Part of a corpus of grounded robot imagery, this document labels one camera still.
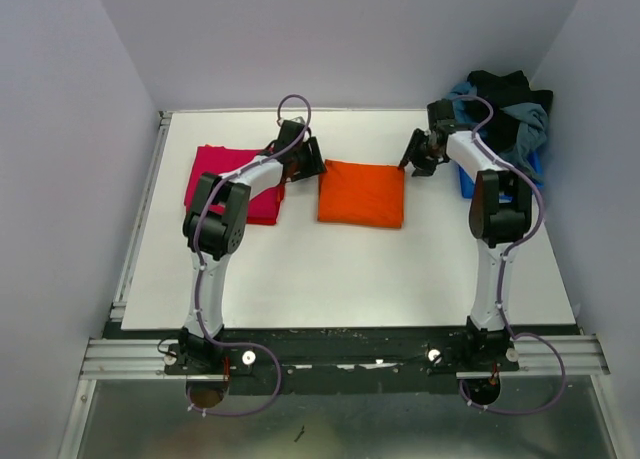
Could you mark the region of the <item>orange t-shirt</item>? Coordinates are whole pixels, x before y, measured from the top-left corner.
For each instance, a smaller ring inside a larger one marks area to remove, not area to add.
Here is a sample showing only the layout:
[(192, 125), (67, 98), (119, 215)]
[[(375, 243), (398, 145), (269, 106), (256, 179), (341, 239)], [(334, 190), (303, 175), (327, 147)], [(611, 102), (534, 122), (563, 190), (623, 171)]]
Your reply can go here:
[(403, 169), (336, 160), (326, 160), (325, 168), (318, 179), (319, 222), (385, 229), (403, 226)]

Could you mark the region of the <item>red t-shirt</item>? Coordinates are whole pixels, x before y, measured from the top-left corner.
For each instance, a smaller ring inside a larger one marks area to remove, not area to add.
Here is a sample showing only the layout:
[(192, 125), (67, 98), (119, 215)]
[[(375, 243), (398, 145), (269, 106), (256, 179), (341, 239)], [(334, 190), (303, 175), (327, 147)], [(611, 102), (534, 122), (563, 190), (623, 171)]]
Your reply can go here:
[[(188, 210), (193, 195), (197, 186), (197, 179), (195, 177), (191, 177), (189, 179), (185, 197), (184, 197), (184, 205), (185, 209)], [(261, 192), (249, 202), (249, 211), (247, 223), (252, 225), (264, 225), (264, 226), (273, 226), (277, 223), (277, 219), (279, 216), (281, 202), (285, 197), (285, 185), (278, 185), (271, 188), (266, 189)], [(221, 207), (219, 206), (211, 206), (211, 211), (213, 212), (221, 212)]]

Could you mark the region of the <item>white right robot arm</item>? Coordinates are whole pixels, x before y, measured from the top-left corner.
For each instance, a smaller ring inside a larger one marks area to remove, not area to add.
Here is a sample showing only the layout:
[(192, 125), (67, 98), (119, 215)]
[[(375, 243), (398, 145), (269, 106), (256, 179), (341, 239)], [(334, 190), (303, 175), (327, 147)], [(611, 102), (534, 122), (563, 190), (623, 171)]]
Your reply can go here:
[(456, 120), (454, 103), (462, 100), (484, 104), (488, 115), (481, 123), (490, 122), (492, 106), (477, 96), (432, 102), (427, 106), (428, 128), (413, 131), (398, 168), (412, 166), (414, 177), (430, 177), (438, 166), (453, 161), (475, 178), (468, 223), (477, 240), (478, 272), (468, 323), (479, 334), (517, 339), (508, 320), (512, 266), (519, 247), (542, 225), (542, 197), (525, 173), (484, 143), (478, 125)]

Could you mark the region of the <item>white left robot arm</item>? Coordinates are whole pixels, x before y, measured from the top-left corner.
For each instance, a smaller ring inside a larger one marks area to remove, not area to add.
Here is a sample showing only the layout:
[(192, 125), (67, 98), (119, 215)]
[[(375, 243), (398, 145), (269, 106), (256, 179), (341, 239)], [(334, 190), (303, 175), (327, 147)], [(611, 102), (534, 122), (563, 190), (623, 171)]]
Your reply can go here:
[(248, 163), (198, 179), (183, 222), (192, 254), (194, 283), (179, 351), (201, 374), (214, 372), (222, 359), (217, 337), (224, 327), (222, 298), (231, 255), (239, 248), (250, 201), (264, 191), (326, 171), (317, 139), (307, 124), (282, 120), (277, 138)]

